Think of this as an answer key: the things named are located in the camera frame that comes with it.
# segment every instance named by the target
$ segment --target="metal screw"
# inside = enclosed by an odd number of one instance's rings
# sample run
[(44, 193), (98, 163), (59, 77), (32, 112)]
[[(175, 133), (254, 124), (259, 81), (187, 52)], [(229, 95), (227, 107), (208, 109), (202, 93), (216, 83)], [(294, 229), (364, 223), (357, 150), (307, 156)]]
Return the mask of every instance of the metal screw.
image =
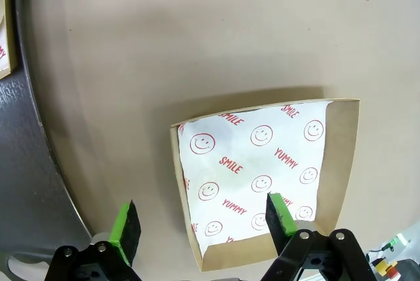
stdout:
[(64, 250), (64, 255), (65, 255), (66, 257), (70, 257), (70, 256), (72, 255), (72, 253), (73, 253), (73, 251), (72, 251), (70, 248), (66, 248), (66, 249)]
[(98, 251), (100, 253), (103, 253), (105, 251), (105, 249), (106, 249), (106, 246), (104, 244), (101, 244), (101, 245), (98, 246)]
[(335, 237), (337, 237), (338, 240), (344, 240), (344, 234), (343, 233), (337, 233), (335, 235)]
[(307, 240), (309, 238), (309, 234), (308, 232), (301, 232), (299, 234), (299, 237), (302, 238), (303, 240)]

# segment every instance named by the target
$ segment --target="brown cardboard box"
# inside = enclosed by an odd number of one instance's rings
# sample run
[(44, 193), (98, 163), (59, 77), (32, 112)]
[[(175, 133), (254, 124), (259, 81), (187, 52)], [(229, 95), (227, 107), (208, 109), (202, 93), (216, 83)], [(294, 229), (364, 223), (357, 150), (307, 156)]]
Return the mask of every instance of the brown cardboard box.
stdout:
[(12, 12), (13, 0), (0, 0), (0, 79), (17, 66)]
[[(329, 234), (335, 229), (341, 207), (343, 206), (347, 184), (352, 168), (354, 147), (358, 128), (359, 100), (356, 99), (326, 99), (332, 101), (328, 104), (326, 112), (325, 148), (322, 168), (320, 171), (320, 185), (318, 188), (317, 210), (314, 227), (322, 234)], [(299, 104), (302, 102), (317, 102), (320, 100), (301, 100), (296, 102), (284, 102), (279, 104), (264, 105), (259, 107), (242, 108), (229, 111), (246, 112), (271, 106), (283, 106), (286, 104)], [(211, 114), (194, 118), (185, 122), (195, 121), (201, 118), (216, 116)], [(182, 123), (171, 127), (171, 142), (175, 174), (184, 212), (185, 225), (188, 239), (198, 267), (201, 271), (219, 270), (241, 265), (248, 265), (259, 261), (268, 260), (277, 256), (271, 235), (264, 234), (246, 240), (209, 246), (203, 258), (200, 248), (191, 228), (190, 213), (182, 166), (179, 156), (178, 127)]]

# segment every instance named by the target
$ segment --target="smiley face print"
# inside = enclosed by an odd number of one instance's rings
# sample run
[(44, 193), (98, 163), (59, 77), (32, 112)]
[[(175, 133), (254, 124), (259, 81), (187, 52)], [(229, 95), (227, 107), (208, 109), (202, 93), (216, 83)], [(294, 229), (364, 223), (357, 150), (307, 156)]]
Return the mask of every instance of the smiley face print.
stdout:
[(305, 126), (303, 135), (308, 141), (316, 141), (322, 137), (324, 126), (319, 120), (312, 120)]
[(254, 215), (251, 220), (251, 226), (254, 230), (264, 230), (267, 228), (267, 222), (265, 221), (265, 213), (258, 213)]
[(316, 177), (318, 177), (318, 171), (316, 168), (309, 167), (301, 173), (299, 180), (303, 184), (310, 184), (315, 181)]
[(215, 148), (216, 140), (209, 133), (194, 135), (190, 141), (191, 151), (195, 154), (206, 154)]
[(219, 193), (219, 186), (213, 181), (203, 184), (198, 190), (198, 198), (201, 201), (213, 199)]
[(296, 220), (308, 220), (313, 214), (311, 207), (303, 206), (300, 207), (296, 212)]
[(207, 224), (204, 230), (204, 234), (206, 236), (214, 236), (220, 233), (222, 229), (223, 229), (222, 223), (220, 223), (219, 221), (213, 221)]
[(250, 139), (255, 146), (266, 145), (273, 139), (273, 129), (269, 125), (260, 125), (252, 130)]
[(270, 189), (271, 184), (272, 184), (272, 179), (270, 176), (261, 175), (252, 181), (251, 189), (254, 192), (263, 192)]

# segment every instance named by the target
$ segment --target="cardboard food tray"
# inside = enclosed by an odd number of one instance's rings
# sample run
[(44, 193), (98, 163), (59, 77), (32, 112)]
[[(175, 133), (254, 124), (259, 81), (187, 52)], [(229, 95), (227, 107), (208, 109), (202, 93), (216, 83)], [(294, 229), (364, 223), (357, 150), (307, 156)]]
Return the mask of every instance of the cardboard food tray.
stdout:
[(13, 0), (0, 0), (0, 79), (9, 75), (17, 66), (16, 44), (14, 42)]
[[(322, 99), (332, 101), (328, 104), (325, 116), (325, 148), (322, 168), (320, 171), (320, 185), (318, 188), (317, 210), (315, 221), (312, 223), (321, 234), (328, 235), (335, 230), (343, 206), (348, 180), (352, 168), (354, 147), (358, 128), (358, 114), (360, 101), (351, 98)], [(190, 119), (176, 123), (171, 127), (171, 143), (175, 163), (175, 175), (180, 193), (186, 231), (194, 257), (201, 271), (227, 269), (248, 265), (277, 257), (276, 249), (270, 234), (235, 242), (209, 246), (201, 257), (200, 247), (194, 234), (188, 209), (188, 200), (184, 185), (184, 176), (179, 154), (178, 127), (182, 123), (196, 121), (219, 114), (233, 114), (248, 112), (261, 108), (318, 102), (321, 100), (300, 100), (283, 102), (258, 107), (242, 108), (227, 112), (220, 112), (208, 116)]]

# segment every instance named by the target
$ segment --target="green gripper pad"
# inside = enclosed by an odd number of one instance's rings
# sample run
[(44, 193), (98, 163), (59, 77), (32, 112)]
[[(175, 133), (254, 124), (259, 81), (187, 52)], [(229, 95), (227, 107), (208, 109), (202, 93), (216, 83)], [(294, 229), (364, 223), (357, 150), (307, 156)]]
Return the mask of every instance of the green gripper pad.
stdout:
[(111, 231), (109, 243), (118, 248), (125, 263), (133, 264), (140, 240), (141, 227), (133, 201), (123, 204)]
[(297, 232), (295, 224), (281, 194), (267, 194), (265, 219), (278, 255)]

